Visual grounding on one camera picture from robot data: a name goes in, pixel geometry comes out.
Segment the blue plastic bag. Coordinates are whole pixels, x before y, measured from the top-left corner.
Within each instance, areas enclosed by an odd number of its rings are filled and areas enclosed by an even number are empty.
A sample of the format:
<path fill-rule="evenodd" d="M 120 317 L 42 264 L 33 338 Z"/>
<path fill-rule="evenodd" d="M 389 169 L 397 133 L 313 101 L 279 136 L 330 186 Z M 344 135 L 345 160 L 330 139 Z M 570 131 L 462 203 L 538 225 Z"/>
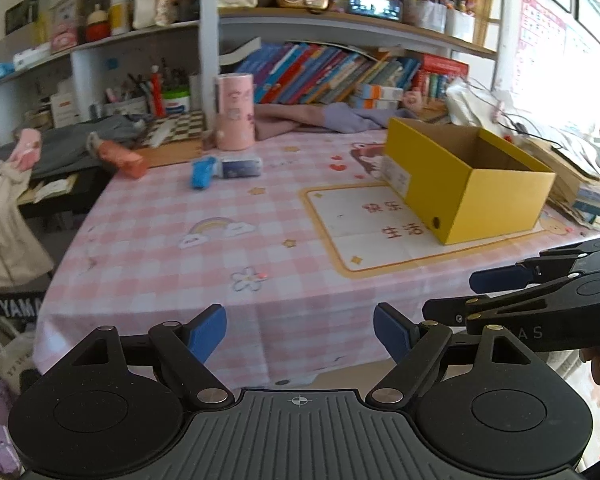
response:
<path fill-rule="evenodd" d="M 194 190 L 202 191 L 210 188 L 215 177 L 216 164 L 217 159 L 215 157 L 207 157 L 193 163 L 190 185 Z"/>

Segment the navy white spray bottle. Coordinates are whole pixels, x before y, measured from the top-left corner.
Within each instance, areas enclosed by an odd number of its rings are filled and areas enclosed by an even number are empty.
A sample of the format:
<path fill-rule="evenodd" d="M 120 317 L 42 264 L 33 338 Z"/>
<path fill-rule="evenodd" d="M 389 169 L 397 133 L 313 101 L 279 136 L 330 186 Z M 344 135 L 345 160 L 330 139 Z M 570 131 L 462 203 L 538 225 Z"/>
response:
<path fill-rule="evenodd" d="M 217 176 L 222 179 L 260 177 L 263 160 L 260 157 L 221 158 L 217 163 Z"/>

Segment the yellow cardboard box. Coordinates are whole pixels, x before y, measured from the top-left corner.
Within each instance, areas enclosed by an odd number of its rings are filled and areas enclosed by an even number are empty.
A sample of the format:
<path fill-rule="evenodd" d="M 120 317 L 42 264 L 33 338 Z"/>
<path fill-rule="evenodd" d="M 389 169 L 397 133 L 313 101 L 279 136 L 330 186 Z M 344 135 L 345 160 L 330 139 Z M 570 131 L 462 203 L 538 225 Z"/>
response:
<path fill-rule="evenodd" d="M 389 121 L 381 174 L 444 245 L 536 226 L 556 175 L 483 128 Z"/>

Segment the pink checkered tablecloth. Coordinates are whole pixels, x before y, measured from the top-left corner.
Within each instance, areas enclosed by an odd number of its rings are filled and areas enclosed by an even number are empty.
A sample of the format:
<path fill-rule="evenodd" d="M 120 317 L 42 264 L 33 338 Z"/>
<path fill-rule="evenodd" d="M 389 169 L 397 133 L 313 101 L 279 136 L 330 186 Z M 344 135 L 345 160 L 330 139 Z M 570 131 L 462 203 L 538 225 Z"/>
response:
<path fill-rule="evenodd" d="M 530 233 L 444 246 L 377 179 L 384 140 L 287 133 L 253 148 L 259 177 L 204 191 L 190 164 L 113 178 L 46 292 L 36 366 L 96 327 L 138 335 L 220 304 L 228 330 L 213 373 L 233 388 L 296 382 L 382 360 L 379 302 L 418 318 L 429 299 L 467 295 L 474 271 L 592 237 L 546 209 Z"/>

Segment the beige jacket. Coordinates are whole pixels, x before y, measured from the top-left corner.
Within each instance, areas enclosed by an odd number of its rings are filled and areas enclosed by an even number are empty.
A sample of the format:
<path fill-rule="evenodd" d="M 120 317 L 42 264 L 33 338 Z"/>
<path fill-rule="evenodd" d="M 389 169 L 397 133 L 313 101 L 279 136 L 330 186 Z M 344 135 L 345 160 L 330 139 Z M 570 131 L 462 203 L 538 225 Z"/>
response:
<path fill-rule="evenodd" d="M 18 207 L 31 171 L 0 162 L 0 288 L 29 283 L 54 268 L 53 259 L 33 234 Z"/>

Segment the wooden chess board box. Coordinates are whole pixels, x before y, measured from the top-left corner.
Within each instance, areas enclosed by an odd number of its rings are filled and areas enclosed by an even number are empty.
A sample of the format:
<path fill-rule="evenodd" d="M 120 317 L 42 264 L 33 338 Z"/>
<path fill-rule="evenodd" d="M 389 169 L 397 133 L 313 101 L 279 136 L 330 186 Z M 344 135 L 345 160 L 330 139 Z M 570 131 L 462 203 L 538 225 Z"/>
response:
<path fill-rule="evenodd" d="M 192 162 L 203 155 L 204 116 L 200 110 L 155 119 L 132 151 L 149 168 Z"/>

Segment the pink pig plush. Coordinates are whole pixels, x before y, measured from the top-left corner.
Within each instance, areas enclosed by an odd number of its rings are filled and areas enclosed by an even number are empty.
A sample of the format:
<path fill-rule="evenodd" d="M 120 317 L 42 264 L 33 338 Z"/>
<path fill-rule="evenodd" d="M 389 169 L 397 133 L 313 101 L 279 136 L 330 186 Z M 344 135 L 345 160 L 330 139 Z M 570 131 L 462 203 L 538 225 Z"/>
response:
<path fill-rule="evenodd" d="M 422 95 L 418 90 L 409 90 L 403 95 L 403 107 L 414 114 L 419 114 L 423 108 Z"/>

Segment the grey clothing pile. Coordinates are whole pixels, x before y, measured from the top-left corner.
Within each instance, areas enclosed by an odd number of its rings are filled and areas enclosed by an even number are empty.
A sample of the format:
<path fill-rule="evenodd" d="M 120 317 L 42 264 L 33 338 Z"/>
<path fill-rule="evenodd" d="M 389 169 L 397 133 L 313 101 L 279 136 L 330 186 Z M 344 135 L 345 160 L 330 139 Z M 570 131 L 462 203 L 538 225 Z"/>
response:
<path fill-rule="evenodd" d="M 44 132 L 23 128 L 16 142 L 0 146 L 0 169 L 24 174 L 31 180 L 73 174 L 100 165 L 96 155 L 87 148 L 91 133 L 96 133 L 100 140 L 132 148 L 146 127 L 143 119 L 114 115 Z"/>

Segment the lower orange white box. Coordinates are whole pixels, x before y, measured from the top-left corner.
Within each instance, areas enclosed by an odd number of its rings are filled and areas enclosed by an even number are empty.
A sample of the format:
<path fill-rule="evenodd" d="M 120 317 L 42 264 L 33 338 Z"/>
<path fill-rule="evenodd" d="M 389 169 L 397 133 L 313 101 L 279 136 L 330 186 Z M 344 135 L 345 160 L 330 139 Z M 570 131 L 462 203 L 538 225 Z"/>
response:
<path fill-rule="evenodd" d="M 358 110 L 397 110 L 400 107 L 400 101 L 363 99 L 352 96 L 349 99 L 349 105 Z"/>

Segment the orange white box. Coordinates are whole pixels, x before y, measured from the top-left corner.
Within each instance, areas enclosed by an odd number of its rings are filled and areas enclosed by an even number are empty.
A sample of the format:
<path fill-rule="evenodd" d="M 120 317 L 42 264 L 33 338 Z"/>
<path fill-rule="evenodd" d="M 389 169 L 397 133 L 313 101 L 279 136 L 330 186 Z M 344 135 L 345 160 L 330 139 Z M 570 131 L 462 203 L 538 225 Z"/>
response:
<path fill-rule="evenodd" d="M 355 96 L 365 100 L 400 101 L 404 90 L 399 87 L 381 86 L 381 84 L 358 84 Z"/>
<path fill-rule="evenodd" d="M 363 99 L 352 96 L 349 99 L 349 105 L 358 110 L 397 110 L 400 107 L 400 101 Z"/>

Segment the upper orange white box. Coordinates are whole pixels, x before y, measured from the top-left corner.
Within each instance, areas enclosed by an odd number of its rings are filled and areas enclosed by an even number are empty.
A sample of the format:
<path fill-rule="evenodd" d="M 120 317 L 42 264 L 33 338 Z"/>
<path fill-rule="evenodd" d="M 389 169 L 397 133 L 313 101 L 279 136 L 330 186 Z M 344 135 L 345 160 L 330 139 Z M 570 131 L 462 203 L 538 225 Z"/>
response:
<path fill-rule="evenodd" d="M 381 84 L 358 84 L 355 96 L 365 100 L 400 101 L 404 90 L 399 87 L 381 86 Z"/>

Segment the pink purple cloth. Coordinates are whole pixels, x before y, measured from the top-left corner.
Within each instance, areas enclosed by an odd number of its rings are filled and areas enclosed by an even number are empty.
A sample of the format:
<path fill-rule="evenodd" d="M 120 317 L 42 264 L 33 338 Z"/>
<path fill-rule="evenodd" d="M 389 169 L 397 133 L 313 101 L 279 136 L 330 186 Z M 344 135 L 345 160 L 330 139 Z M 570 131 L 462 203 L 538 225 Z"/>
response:
<path fill-rule="evenodd" d="M 352 108 L 342 102 L 329 105 L 257 104 L 254 129 L 258 141 L 300 131 L 360 133 L 386 129 L 392 117 L 416 118 L 416 115 L 406 108 Z"/>

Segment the pink cylinder container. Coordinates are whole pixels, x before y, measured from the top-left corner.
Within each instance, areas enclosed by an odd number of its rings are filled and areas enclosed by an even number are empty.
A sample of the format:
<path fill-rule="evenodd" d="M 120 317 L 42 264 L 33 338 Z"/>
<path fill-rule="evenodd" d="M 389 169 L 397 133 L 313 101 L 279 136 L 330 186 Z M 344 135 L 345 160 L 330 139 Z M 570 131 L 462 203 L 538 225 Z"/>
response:
<path fill-rule="evenodd" d="M 216 79 L 216 145 L 238 152 L 255 143 L 253 76 L 249 73 L 221 75 Z"/>

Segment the row of books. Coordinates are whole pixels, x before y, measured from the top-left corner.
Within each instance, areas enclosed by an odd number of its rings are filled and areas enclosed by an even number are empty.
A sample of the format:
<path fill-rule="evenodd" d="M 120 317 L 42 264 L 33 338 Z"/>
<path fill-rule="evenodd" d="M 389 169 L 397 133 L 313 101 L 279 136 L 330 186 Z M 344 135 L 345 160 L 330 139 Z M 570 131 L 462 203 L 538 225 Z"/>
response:
<path fill-rule="evenodd" d="M 253 76 L 254 102 L 283 105 L 348 103 L 358 84 L 418 90 L 425 101 L 440 101 L 454 79 L 469 76 L 468 64 L 436 54 L 300 41 L 262 44 L 237 70 Z"/>

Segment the white blue bookshelf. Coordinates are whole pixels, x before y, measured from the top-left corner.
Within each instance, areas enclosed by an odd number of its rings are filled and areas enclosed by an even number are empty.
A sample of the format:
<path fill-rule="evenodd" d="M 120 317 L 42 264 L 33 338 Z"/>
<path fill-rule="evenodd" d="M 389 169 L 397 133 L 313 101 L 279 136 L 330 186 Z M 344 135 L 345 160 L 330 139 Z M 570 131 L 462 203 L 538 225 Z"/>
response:
<path fill-rule="evenodd" d="M 125 35 L 87 42 L 59 52 L 26 70 L 0 80 L 0 143 L 6 143 L 38 102 L 40 88 L 54 90 L 65 76 L 72 78 L 76 111 L 86 122 L 90 108 L 111 82 L 133 70 L 149 70 L 161 61 L 199 74 L 200 109 L 209 129 L 216 126 L 216 79 L 219 54 L 260 38 L 265 42 L 313 41 L 354 48 L 389 48 L 454 56 L 469 55 L 470 74 L 493 84 L 498 54 L 475 44 L 402 23 L 339 12 L 313 14 L 277 8 L 216 9 L 215 0 L 202 0 L 197 21 L 149 27 Z"/>

